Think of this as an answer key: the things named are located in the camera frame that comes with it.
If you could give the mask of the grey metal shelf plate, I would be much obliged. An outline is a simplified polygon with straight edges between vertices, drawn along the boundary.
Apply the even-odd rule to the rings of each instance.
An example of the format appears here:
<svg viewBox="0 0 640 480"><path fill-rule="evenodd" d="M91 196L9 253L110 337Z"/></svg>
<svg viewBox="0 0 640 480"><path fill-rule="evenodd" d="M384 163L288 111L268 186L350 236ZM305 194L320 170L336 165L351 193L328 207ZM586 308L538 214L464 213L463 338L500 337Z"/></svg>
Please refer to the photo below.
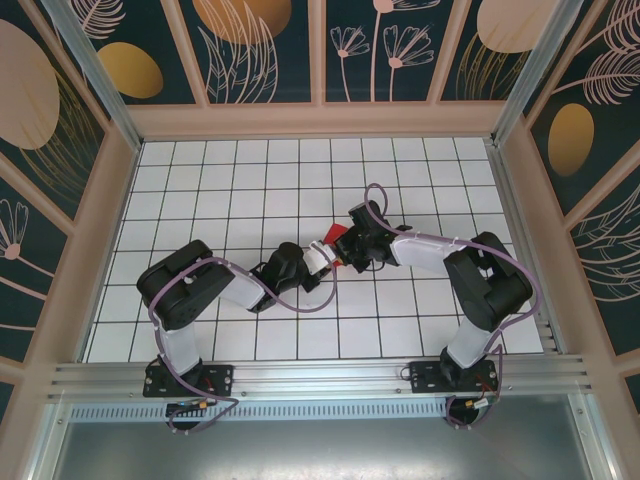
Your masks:
<svg viewBox="0 0 640 480"><path fill-rule="evenodd" d="M160 424L75 424L54 480L592 480L567 430L436 419L222 422L194 436Z"/></svg>

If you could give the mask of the aluminium mounting rail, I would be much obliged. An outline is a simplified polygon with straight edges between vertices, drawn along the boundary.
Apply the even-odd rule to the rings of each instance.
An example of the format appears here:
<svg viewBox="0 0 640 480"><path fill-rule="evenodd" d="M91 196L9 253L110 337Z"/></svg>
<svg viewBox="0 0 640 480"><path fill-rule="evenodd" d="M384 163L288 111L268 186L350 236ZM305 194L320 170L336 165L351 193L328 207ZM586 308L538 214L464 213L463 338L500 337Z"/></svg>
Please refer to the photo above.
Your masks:
<svg viewBox="0 0 640 480"><path fill-rule="evenodd" d="M407 397L408 358L240 361L231 396L241 400ZM77 363L55 367L45 398L66 402L128 402L143 398L145 363ZM506 355L504 395L587 393L595 382L578 355Z"/></svg>

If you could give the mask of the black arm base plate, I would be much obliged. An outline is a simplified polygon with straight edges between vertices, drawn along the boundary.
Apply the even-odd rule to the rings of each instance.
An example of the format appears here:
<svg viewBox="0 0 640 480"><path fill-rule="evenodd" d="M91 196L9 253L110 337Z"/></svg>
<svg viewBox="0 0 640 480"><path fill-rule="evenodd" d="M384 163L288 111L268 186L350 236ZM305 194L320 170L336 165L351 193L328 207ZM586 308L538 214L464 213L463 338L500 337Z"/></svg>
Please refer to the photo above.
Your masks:
<svg viewBox="0 0 640 480"><path fill-rule="evenodd" d="M496 391L499 386L495 363L487 359L463 370L440 361L411 362L409 380L413 393L481 393L484 387Z"/></svg>
<svg viewBox="0 0 640 480"><path fill-rule="evenodd" d="M220 397L229 397L233 384L232 365L194 366L181 378L200 391ZM196 393L185 388L164 364L150 365L145 369L142 395L145 398L187 398Z"/></svg>

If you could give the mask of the aluminium side rail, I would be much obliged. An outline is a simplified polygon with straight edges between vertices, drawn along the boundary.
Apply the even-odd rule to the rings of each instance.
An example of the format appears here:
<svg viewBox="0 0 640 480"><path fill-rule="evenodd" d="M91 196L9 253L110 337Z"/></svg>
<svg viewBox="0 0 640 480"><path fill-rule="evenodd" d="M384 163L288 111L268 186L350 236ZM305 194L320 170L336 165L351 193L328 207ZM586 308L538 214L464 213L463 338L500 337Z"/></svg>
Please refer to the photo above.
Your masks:
<svg viewBox="0 0 640 480"><path fill-rule="evenodd" d="M493 145L486 149L517 260L536 276L542 291L538 312L507 327L502 340L510 354L533 354L538 351L546 355L565 354L566 345L558 329L554 308L544 297L548 293L547 285L512 175L500 150Z"/></svg>

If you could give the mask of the aluminium frame post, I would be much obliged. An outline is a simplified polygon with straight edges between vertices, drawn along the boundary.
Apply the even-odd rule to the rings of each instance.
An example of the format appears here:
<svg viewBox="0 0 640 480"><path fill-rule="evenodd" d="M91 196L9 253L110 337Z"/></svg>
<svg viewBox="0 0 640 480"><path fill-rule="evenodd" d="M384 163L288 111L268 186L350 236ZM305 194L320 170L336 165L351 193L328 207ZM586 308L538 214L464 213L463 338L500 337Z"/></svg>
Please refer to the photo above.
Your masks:
<svg viewBox="0 0 640 480"><path fill-rule="evenodd" d="M532 49L491 132L491 146L504 145L559 51L579 14L584 0L558 0Z"/></svg>
<svg viewBox="0 0 640 480"><path fill-rule="evenodd" d="M82 31L71 7L64 0L41 0L41 2L53 24L58 27L74 58L83 68L115 125L123 134L127 144L135 153L138 153L142 137L96 50Z"/></svg>

